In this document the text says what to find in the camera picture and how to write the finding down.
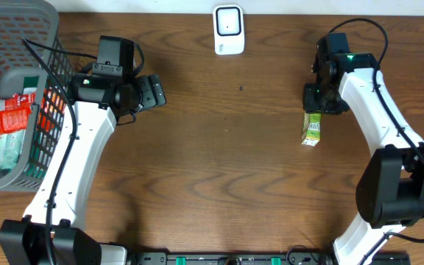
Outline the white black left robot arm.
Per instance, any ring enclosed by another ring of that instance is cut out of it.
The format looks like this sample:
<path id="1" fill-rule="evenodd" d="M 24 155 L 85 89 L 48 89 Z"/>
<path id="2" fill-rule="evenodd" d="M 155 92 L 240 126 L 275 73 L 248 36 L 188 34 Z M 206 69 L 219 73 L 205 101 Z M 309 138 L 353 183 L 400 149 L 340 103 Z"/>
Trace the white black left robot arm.
<path id="1" fill-rule="evenodd" d="M 157 74 L 123 79 L 76 74 L 52 161 L 22 220 L 3 221 L 0 245 L 10 264 L 131 264 L 128 249 L 85 232 L 99 159 L 119 118 L 166 103 Z"/>

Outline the red snack bag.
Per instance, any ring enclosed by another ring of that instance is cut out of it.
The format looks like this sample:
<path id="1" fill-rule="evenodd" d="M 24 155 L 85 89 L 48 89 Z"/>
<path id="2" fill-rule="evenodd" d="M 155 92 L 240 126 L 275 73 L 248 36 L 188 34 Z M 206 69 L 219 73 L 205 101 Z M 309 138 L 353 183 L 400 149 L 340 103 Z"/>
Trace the red snack bag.
<path id="1" fill-rule="evenodd" d="M 12 98 L 0 99 L 0 135 L 25 130 L 35 94 L 14 94 Z"/>

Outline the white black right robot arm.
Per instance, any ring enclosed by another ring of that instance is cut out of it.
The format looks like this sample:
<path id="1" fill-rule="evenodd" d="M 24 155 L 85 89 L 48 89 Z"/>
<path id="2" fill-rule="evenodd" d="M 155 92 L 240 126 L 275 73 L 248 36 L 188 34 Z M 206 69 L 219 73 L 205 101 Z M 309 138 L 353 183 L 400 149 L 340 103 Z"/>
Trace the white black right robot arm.
<path id="1" fill-rule="evenodd" d="M 319 264 L 372 264 L 393 238 L 424 244 L 424 140 L 390 96 L 372 54 L 319 52 L 305 85 L 307 113 L 352 111 L 370 150 L 356 186 L 357 214 Z"/>

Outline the yellow green juice carton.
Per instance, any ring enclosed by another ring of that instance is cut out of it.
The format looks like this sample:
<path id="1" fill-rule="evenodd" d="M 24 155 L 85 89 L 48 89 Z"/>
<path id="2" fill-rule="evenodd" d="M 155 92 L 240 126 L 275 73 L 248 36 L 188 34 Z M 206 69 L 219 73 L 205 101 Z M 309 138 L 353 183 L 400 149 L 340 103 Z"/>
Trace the yellow green juice carton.
<path id="1" fill-rule="evenodd" d="M 316 146 L 321 139 L 321 113 L 304 113 L 302 145 Z"/>

